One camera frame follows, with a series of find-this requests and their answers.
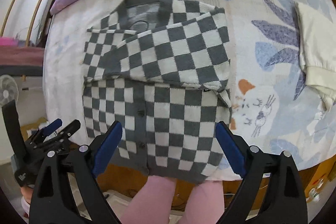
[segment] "checkered cardigan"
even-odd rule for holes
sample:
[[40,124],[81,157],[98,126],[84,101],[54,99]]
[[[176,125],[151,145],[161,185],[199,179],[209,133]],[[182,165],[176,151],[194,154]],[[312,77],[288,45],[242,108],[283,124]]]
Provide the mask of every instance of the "checkered cardigan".
[[116,120],[123,137],[112,163],[191,182],[210,176],[223,155],[215,123],[231,115],[224,9],[194,0],[124,0],[88,32],[88,136]]

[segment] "white fan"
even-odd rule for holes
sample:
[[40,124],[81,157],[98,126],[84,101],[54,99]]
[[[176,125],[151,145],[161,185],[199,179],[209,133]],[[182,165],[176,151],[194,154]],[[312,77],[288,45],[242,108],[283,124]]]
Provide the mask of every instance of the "white fan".
[[19,89],[13,77],[9,75],[0,76],[0,106],[4,106],[11,100],[17,102]]

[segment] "bed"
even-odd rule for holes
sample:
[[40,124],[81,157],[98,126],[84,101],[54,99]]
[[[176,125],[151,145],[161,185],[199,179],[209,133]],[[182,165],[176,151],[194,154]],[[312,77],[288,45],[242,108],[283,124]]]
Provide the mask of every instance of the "bed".
[[[49,120],[78,119],[72,137],[89,144],[83,113],[83,51],[86,32],[122,0],[79,0],[56,14],[44,58],[44,95]],[[331,0],[198,0],[224,7],[231,58],[230,128],[249,145],[279,154],[288,150],[299,170],[336,154],[336,108],[326,113],[319,95],[305,86],[298,65],[294,2],[304,2],[336,22]],[[225,156],[210,180],[236,180]]]

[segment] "mattress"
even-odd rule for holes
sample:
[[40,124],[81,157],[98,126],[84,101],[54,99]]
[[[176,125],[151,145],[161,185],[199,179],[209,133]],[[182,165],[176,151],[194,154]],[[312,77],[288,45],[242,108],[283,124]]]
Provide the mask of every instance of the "mattress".
[[[74,119],[71,140],[89,144],[83,114],[83,50],[86,32],[122,0],[79,0],[53,17],[44,59],[44,95],[49,120]],[[305,86],[299,68],[299,32],[294,2],[301,1],[336,21],[331,0],[198,0],[224,7],[231,59],[229,87],[234,134],[264,152],[288,150],[298,169],[336,154],[336,108],[324,111],[319,95]],[[210,180],[236,180],[225,156]]]

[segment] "blue gripper pad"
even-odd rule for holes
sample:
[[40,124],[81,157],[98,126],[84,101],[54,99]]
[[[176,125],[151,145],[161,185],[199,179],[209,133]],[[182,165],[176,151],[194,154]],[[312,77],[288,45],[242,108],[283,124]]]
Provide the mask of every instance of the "blue gripper pad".
[[121,140],[123,134],[121,123],[117,122],[116,125],[113,128],[109,128],[109,130],[110,129],[110,133],[107,131],[106,134],[108,134],[108,136],[104,139],[94,157],[94,165],[91,171],[94,177],[105,172],[105,169]]
[[43,136],[48,137],[50,134],[55,132],[57,129],[59,129],[62,126],[63,122],[61,119],[56,119],[51,124],[47,125],[45,128],[43,128]]
[[240,175],[243,179],[246,176],[245,158],[220,122],[216,125],[216,138],[223,149],[233,172]]

